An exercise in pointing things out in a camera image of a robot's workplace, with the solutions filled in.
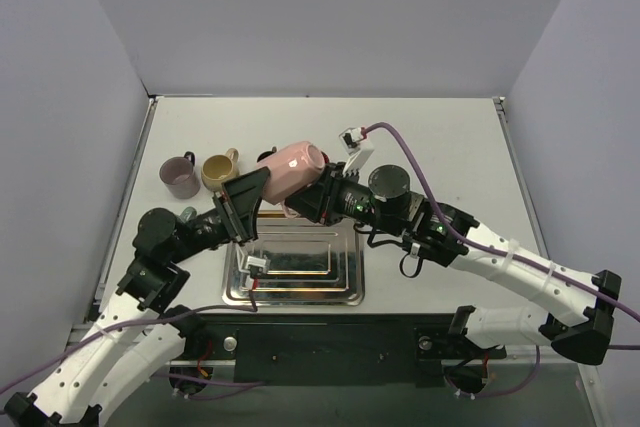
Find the beige round mug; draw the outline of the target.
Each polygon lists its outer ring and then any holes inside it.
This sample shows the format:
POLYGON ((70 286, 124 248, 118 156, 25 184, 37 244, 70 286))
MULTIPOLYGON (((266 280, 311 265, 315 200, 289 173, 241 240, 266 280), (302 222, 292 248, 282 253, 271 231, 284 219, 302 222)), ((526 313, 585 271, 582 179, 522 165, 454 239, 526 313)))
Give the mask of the beige round mug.
POLYGON ((201 167, 201 181, 204 187, 215 192, 222 188, 224 182, 238 177, 238 159, 239 151, 236 148, 207 158, 201 167))

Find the pink faceted mug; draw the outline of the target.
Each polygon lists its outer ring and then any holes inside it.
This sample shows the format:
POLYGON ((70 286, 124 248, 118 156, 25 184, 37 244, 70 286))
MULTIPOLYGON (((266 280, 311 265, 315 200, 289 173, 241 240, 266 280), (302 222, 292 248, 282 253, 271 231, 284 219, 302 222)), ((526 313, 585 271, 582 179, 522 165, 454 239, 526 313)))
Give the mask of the pink faceted mug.
POLYGON ((262 157, 256 168, 270 172, 262 198, 271 205, 280 205, 287 218, 299 214, 285 206, 285 200, 299 190, 317 181, 326 166, 322 151, 309 141, 288 145, 262 157))

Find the brown glazed mug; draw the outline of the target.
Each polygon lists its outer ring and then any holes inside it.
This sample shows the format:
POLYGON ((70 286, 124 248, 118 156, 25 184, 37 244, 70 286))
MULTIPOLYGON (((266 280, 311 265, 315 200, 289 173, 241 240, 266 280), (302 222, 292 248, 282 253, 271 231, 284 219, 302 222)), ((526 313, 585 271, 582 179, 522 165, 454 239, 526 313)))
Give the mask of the brown glazed mug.
POLYGON ((277 147, 273 146, 270 150, 264 151, 262 152, 258 157, 257 157, 257 166, 259 168, 265 166, 267 164, 267 159, 269 157, 271 157, 272 155, 274 155, 277 152, 277 147))

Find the teal glazed mug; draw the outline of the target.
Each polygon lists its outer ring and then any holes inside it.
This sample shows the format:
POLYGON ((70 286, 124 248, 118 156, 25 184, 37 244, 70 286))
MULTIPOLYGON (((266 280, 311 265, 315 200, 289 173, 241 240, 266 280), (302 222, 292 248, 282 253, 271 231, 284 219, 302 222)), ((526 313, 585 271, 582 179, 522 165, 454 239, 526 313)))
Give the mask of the teal glazed mug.
POLYGON ((182 223, 187 223, 193 220, 197 216, 197 210, 194 207, 186 207, 179 215, 179 220, 182 223))

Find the lilac mug black handle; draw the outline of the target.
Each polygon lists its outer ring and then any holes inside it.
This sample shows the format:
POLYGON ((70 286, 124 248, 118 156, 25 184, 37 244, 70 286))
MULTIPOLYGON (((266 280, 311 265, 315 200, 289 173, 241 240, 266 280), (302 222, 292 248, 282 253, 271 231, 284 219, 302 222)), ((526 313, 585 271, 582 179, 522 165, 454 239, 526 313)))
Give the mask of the lilac mug black handle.
POLYGON ((176 199, 186 200, 196 196, 200 191, 200 182, 195 154, 186 151, 182 156, 167 159, 159 169, 159 178, 176 199))

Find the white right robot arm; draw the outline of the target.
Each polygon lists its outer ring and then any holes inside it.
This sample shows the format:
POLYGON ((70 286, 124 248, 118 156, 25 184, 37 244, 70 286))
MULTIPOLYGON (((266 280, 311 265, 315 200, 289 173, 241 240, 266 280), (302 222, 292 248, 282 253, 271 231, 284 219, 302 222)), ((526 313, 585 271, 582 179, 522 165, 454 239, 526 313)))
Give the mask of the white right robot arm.
POLYGON ((575 271, 507 240, 473 216, 450 205, 430 205, 410 189, 408 173, 383 165, 362 185, 330 164, 312 185, 284 204, 303 218, 333 225, 349 218, 401 248, 419 264, 426 261, 493 282, 527 300, 516 308, 462 306, 447 330, 449 349, 468 356, 496 346, 549 346, 585 365, 601 364, 610 346, 621 278, 614 272, 575 271))

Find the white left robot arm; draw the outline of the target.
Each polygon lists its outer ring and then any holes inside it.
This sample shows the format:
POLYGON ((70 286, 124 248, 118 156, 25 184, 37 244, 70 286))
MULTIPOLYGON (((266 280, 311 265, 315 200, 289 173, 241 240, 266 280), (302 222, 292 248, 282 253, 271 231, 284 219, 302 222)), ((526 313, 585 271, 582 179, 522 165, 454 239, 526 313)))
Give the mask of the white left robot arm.
POLYGON ((99 318, 68 351, 47 363, 51 374, 4 407, 16 426, 102 426, 153 373, 207 343, 198 310, 174 306, 190 275, 180 262, 205 250, 257 237, 257 214, 270 171, 226 184, 214 207, 190 221, 165 208, 143 215, 135 256, 99 318))

